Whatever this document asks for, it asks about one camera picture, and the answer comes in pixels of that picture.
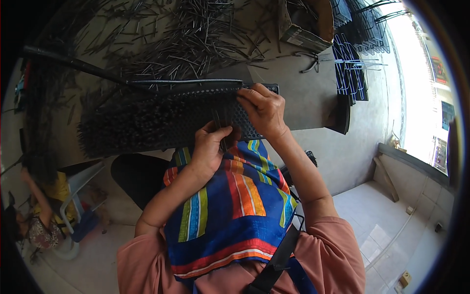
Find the pink shirt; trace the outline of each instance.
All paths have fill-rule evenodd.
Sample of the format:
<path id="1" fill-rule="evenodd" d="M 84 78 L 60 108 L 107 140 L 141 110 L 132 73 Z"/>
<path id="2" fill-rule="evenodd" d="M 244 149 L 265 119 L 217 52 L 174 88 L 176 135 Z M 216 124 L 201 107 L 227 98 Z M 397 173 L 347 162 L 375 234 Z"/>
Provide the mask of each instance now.
<path id="1" fill-rule="evenodd" d="M 294 255 L 318 293 L 363 293 L 366 285 L 364 263 L 351 225 L 338 217 L 323 217 L 307 232 L 301 232 Z M 261 262 L 233 264 L 214 270 L 196 280 L 203 294 L 240 293 L 263 270 Z M 165 241 L 142 235 L 117 252 L 119 292 L 185 293 L 190 291 L 173 276 Z M 271 293 L 298 293 L 284 271 Z"/>

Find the colorful striped apron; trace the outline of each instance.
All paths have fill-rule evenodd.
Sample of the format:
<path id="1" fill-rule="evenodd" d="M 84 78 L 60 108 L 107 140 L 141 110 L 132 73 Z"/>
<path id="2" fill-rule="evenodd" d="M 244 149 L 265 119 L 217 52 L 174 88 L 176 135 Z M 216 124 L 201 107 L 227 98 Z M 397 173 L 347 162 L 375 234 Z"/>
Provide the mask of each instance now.
<path id="1" fill-rule="evenodd" d="M 192 148 L 175 152 L 168 186 L 191 161 Z M 177 280 L 232 262 L 269 262 L 292 222 L 297 202 L 260 140 L 239 142 L 214 177 L 181 205 L 164 227 Z"/>

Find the black metal rod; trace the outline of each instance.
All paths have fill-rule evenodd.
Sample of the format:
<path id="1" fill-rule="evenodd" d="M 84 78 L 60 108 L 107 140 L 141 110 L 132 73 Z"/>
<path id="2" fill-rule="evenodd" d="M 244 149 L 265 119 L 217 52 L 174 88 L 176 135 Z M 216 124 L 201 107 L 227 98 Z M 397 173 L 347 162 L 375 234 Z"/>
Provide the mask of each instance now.
<path id="1" fill-rule="evenodd" d="M 196 84 L 196 83 L 237 83 L 243 84 L 241 79 L 180 79 L 180 80 L 134 80 L 131 83 L 139 85 L 153 85 L 153 84 Z"/>
<path id="2" fill-rule="evenodd" d="M 73 68 L 75 70 L 81 71 L 81 72 L 86 72 L 89 74 L 92 74 L 94 76 L 97 76 L 99 78 L 107 79 L 110 80 L 116 84 L 123 85 L 123 86 L 129 86 L 134 89 L 142 90 L 148 93 L 152 94 L 157 94 L 157 92 L 153 90 L 149 90 L 147 88 L 140 87 L 138 85 L 133 84 L 130 81 L 127 81 L 123 78 L 120 78 L 118 76 L 115 76 L 111 73 L 109 73 L 106 70 L 103 70 L 97 66 L 94 66 L 92 64 L 83 62 L 79 59 L 69 57 L 69 56 L 63 56 L 60 54 L 57 54 L 55 52 L 45 50 L 42 48 L 38 48 L 35 46 L 24 46 L 23 47 L 23 55 L 24 57 L 29 57 L 29 58 L 38 58 L 38 59 L 44 59 L 44 60 L 49 60 L 52 61 L 56 64 L 60 64 L 66 67 Z"/>

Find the wooden plank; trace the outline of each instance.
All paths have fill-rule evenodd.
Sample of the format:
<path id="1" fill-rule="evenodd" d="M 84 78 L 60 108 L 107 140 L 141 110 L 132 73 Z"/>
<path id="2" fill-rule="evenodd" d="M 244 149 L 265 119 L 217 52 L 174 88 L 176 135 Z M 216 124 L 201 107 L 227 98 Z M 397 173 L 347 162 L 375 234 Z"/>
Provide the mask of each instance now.
<path id="1" fill-rule="evenodd" d="M 392 180 L 390 179 L 390 176 L 388 175 L 384 167 L 384 164 L 380 161 L 378 157 L 374 157 L 374 161 L 376 162 L 377 167 L 382 171 L 382 174 L 384 175 L 385 182 L 387 183 L 387 188 L 390 193 L 392 193 L 393 202 L 397 202 L 399 200 L 397 190 L 395 189 L 395 186 L 393 185 Z"/>

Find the cardboard box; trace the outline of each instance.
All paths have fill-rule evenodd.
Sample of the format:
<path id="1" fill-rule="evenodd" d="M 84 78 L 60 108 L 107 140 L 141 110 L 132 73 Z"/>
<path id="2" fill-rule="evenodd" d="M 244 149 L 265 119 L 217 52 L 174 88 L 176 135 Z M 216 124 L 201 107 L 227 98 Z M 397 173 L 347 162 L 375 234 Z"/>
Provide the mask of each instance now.
<path id="1" fill-rule="evenodd" d="M 319 36 L 292 23 L 287 10 L 287 0 L 279 0 L 279 39 L 320 53 L 333 45 L 335 28 L 331 3 L 329 0 L 304 0 L 304 2 L 312 5 L 318 13 Z"/>

